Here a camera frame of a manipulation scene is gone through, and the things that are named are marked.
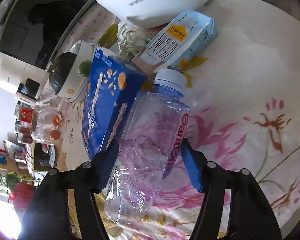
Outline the clear plastic water bottle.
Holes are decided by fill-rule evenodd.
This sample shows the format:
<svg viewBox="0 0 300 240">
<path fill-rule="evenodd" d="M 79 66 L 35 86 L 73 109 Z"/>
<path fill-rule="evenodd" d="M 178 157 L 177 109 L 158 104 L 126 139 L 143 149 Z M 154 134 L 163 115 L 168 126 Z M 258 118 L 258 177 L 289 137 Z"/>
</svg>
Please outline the clear plastic water bottle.
<svg viewBox="0 0 300 240">
<path fill-rule="evenodd" d="M 183 74 L 165 68 L 136 97 L 107 186 L 105 212 L 114 223 L 141 220 L 171 174 L 189 119 L 185 86 Z"/>
</svg>

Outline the blue cracker box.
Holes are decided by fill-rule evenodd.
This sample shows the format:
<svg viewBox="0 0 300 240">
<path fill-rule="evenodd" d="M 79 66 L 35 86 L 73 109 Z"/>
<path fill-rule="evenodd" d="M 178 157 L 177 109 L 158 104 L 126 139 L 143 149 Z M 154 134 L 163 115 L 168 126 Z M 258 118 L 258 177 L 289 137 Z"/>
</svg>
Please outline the blue cracker box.
<svg viewBox="0 0 300 240">
<path fill-rule="evenodd" d="M 122 135 L 129 112 L 146 75 L 131 62 L 98 48 L 85 94 L 82 138 L 89 159 Z"/>
</svg>

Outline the light blue milk carton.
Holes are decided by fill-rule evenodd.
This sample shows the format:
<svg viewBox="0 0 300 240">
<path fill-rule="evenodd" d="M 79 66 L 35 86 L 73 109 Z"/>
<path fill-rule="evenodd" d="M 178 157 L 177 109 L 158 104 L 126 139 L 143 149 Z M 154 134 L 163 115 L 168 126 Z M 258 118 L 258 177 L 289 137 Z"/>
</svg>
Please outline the light blue milk carton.
<svg viewBox="0 0 300 240">
<path fill-rule="evenodd" d="M 158 72 L 170 67 L 181 70 L 217 35 L 215 20 L 193 10 L 185 10 L 162 29 L 140 54 L 143 63 Z"/>
</svg>

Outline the white tissue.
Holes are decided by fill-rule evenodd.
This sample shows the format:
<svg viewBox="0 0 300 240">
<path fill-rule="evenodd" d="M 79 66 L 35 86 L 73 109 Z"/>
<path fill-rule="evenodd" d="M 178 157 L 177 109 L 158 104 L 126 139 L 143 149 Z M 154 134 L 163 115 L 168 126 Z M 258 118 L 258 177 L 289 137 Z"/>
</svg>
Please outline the white tissue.
<svg viewBox="0 0 300 240">
<path fill-rule="evenodd" d="M 130 61 L 149 43 L 152 38 L 142 28 L 121 21 L 118 24 L 117 40 L 119 55 L 122 59 Z"/>
</svg>

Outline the orange tangerine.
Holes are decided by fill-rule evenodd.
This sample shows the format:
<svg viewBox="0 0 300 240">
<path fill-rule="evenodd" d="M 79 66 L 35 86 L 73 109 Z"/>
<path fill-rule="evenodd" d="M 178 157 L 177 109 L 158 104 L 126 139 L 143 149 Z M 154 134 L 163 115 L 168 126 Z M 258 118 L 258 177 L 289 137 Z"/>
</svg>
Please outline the orange tangerine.
<svg viewBox="0 0 300 240">
<path fill-rule="evenodd" d="M 60 132 L 56 129 L 51 130 L 50 137 L 52 140 L 58 140 L 60 138 Z"/>
<path fill-rule="evenodd" d="M 54 115 L 52 117 L 52 124 L 54 126 L 58 126 L 62 122 L 62 118 L 60 118 L 58 115 Z"/>
</svg>

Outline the clear glass jar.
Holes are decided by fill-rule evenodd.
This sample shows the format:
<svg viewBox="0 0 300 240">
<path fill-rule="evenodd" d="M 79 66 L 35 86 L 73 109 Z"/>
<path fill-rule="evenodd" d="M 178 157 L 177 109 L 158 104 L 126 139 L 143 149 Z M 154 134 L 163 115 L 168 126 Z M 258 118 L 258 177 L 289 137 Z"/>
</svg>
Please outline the clear glass jar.
<svg viewBox="0 0 300 240">
<path fill-rule="evenodd" d="M 63 122 L 62 113 L 54 108 L 46 107 L 40 110 L 35 110 L 35 115 L 32 119 L 32 125 L 30 128 L 31 137 L 35 142 L 46 144 L 46 145 L 53 145 L 56 140 L 52 140 L 50 137 L 50 132 L 53 129 L 59 131 L 59 126 Z M 54 126 L 52 124 L 52 117 L 54 115 L 58 115 L 62 118 L 62 122 L 58 126 Z"/>
</svg>

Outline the red label jar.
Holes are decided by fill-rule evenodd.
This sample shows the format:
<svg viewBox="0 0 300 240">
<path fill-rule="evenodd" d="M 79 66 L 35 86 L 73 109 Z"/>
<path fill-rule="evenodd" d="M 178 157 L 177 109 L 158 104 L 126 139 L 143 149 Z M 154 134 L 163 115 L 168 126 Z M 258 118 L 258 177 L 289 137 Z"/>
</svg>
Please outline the red label jar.
<svg viewBox="0 0 300 240">
<path fill-rule="evenodd" d="M 14 117 L 16 118 L 15 126 L 30 129 L 35 112 L 36 111 L 29 106 L 17 104 L 14 111 Z"/>
</svg>

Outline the floral tablecloth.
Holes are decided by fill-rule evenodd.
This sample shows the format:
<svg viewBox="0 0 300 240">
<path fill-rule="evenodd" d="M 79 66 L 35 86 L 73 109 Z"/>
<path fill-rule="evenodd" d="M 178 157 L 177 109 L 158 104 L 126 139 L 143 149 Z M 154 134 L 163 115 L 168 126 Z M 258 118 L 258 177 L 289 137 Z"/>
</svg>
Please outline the floral tablecloth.
<svg viewBox="0 0 300 240">
<path fill-rule="evenodd" d="M 300 22 L 262 0 L 209 0 L 203 14 L 218 34 L 185 72 L 192 86 L 185 137 L 221 167 L 247 168 L 259 182 L 286 237 L 300 220 Z M 60 171 L 89 160 L 81 138 L 83 103 L 60 108 L 65 131 Z M 97 206 L 110 239 L 189 239 L 203 196 L 178 157 L 173 174 L 139 222 L 120 226 Z"/>
</svg>

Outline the white ceramic bowl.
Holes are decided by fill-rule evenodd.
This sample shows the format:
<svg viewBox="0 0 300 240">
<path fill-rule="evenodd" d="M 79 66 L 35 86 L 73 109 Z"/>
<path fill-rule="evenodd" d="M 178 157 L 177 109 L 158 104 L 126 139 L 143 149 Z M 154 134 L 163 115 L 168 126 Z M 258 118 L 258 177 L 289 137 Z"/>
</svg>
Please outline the white ceramic bowl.
<svg viewBox="0 0 300 240">
<path fill-rule="evenodd" d="M 91 61 L 94 56 L 96 44 L 93 42 L 85 42 L 78 40 L 67 52 L 72 52 L 77 55 L 74 64 L 70 70 L 68 77 L 57 96 L 63 98 L 67 102 L 80 101 L 84 98 L 84 90 L 87 87 L 87 77 L 80 76 L 78 73 L 79 65 L 83 61 Z"/>
</svg>

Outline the green lime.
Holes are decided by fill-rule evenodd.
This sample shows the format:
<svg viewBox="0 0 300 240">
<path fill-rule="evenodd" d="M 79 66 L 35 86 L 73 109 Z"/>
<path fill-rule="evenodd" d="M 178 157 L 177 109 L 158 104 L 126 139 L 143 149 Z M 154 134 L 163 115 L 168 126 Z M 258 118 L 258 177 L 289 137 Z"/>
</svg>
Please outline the green lime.
<svg viewBox="0 0 300 240">
<path fill-rule="evenodd" d="M 92 65 L 91 61 L 89 60 L 83 61 L 78 68 L 79 75 L 83 77 L 89 77 L 91 65 Z"/>
</svg>

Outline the dark green squash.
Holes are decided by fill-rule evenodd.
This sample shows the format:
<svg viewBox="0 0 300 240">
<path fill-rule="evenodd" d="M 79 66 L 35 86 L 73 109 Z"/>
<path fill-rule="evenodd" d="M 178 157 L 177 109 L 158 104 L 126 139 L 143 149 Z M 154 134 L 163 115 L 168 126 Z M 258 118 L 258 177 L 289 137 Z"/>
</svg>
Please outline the dark green squash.
<svg viewBox="0 0 300 240">
<path fill-rule="evenodd" d="M 62 53 L 52 65 L 49 83 L 55 94 L 58 94 L 68 77 L 77 55 L 72 52 Z"/>
</svg>

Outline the black microwave oven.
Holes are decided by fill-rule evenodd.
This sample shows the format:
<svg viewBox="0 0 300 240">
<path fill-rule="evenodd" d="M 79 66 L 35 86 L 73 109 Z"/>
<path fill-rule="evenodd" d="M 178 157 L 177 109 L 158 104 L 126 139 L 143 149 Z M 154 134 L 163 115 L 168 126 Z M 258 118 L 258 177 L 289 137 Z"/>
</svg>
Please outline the black microwave oven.
<svg viewBox="0 0 300 240">
<path fill-rule="evenodd" d="M 0 52 L 44 69 L 71 21 L 89 0 L 16 0 L 0 37 Z"/>
</svg>

